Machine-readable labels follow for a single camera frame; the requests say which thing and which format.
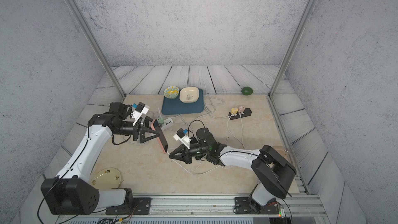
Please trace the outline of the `pink case phone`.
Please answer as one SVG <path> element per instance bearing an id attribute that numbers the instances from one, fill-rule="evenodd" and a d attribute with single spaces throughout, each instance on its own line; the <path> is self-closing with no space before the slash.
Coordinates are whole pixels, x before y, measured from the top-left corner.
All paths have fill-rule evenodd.
<path id="1" fill-rule="evenodd" d="M 163 153 L 167 153 L 168 150 L 168 142 L 166 140 L 166 137 L 164 136 L 164 133 L 161 129 L 161 126 L 158 122 L 157 119 L 155 119 L 152 123 L 151 123 L 151 129 L 156 133 L 157 135 L 157 140 L 158 140 L 158 144 L 162 150 Z"/>

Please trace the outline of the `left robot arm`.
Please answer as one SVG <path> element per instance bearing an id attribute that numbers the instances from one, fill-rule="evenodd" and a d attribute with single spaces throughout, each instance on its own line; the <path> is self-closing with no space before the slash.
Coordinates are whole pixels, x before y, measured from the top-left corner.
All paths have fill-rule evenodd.
<path id="1" fill-rule="evenodd" d="M 66 165 L 54 178 L 47 178 L 41 185 L 49 210 L 54 215 L 90 215 L 105 209 L 107 215 L 131 214 L 136 208 L 129 188 L 98 190 L 90 184 L 90 174 L 97 159 L 109 139 L 116 135 L 141 139 L 154 138 L 160 133 L 149 127 L 151 118 L 146 117 L 149 106 L 140 102 L 125 105 L 119 102 L 110 104 L 109 111 L 95 114 L 88 121 L 86 133 Z"/>

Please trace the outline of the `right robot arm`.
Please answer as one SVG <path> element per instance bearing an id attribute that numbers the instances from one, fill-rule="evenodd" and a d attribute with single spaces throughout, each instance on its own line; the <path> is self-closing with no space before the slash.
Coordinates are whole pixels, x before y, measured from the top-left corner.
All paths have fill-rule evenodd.
<path id="1" fill-rule="evenodd" d="M 296 169 L 269 145 L 253 150 L 234 148 L 217 142 L 208 128 L 200 128 L 193 137 L 188 136 L 188 130 L 179 129 L 174 139 L 181 145 L 168 153 L 170 159 L 191 164 L 193 158 L 203 158 L 215 166 L 253 171 L 259 183 L 250 198 L 258 206 L 270 204 L 273 198 L 285 199 L 290 195 Z"/>

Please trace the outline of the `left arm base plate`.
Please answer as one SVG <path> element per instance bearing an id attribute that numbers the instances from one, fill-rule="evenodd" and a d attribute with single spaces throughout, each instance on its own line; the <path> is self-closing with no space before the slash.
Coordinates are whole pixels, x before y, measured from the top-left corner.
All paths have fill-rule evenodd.
<path id="1" fill-rule="evenodd" d="M 106 215 L 149 215 L 151 198 L 127 199 L 122 205 L 107 208 Z"/>

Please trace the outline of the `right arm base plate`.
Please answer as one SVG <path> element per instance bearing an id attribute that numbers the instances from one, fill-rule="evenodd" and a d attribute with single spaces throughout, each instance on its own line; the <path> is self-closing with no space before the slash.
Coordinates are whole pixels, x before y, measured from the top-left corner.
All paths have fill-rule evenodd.
<path id="1" fill-rule="evenodd" d="M 275 198 L 264 205 L 257 203 L 252 197 L 235 197 L 234 214 L 271 214 L 279 215 L 280 207 Z"/>

